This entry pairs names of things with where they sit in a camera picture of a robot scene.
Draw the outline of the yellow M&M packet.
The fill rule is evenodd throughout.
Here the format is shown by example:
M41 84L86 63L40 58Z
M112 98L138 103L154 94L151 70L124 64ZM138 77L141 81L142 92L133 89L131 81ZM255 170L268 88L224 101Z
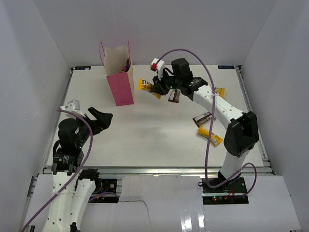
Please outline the yellow M&M packet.
M223 99L225 98L225 88L215 87L214 90L217 95L219 95Z
M144 90L146 92L151 93L152 95L154 95L157 99L161 98L161 95L155 92L151 91L151 88L153 87L153 84L151 84L150 82L140 78L139 82L138 82L138 90Z

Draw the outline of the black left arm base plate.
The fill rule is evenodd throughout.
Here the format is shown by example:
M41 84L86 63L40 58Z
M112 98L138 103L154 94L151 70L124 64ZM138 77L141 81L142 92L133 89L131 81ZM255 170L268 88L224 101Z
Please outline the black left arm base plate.
M98 179L98 184L96 186L95 194L100 194L103 192L113 192L116 193L117 190L117 179Z

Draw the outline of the dark blue purple snack bag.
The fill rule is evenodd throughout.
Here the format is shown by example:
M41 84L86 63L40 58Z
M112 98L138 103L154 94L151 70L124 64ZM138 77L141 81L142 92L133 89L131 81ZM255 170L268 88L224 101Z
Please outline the dark blue purple snack bag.
M120 73L126 73L131 67L131 59L127 59L125 67L120 71Z

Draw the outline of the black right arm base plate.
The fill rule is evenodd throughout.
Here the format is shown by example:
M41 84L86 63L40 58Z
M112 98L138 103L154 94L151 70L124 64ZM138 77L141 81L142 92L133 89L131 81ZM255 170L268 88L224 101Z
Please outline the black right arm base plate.
M198 183L202 187L202 198L204 205L227 205L227 204L248 204L248 196L243 196L247 192L243 177L230 184L218 188L210 188L202 181Z

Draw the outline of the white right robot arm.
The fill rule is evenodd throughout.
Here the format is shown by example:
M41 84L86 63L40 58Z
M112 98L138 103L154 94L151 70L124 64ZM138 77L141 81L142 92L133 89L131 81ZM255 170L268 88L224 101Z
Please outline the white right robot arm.
M224 98L214 93L214 87L201 77L195 77L189 63L179 58L171 63L172 70L166 68L164 61L154 59L150 69L156 73L151 91L167 95L171 89L179 90L191 101L211 111L214 118L219 120L226 130L224 146L226 156L218 176L204 184L211 189L219 188L228 193L235 188L236 182L243 169L246 156L259 141L257 116L252 111L244 112Z

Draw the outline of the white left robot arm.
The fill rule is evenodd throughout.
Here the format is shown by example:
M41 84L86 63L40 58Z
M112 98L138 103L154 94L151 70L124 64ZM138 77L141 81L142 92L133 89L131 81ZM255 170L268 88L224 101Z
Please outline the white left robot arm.
M53 196L46 203L50 208L43 231L78 232L92 193L102 187L98 171L83 167L90 156L94 136L110 126L113 115L93 107L88 111L94 119L64 106L58 111L70 117L58 125L52 161Z

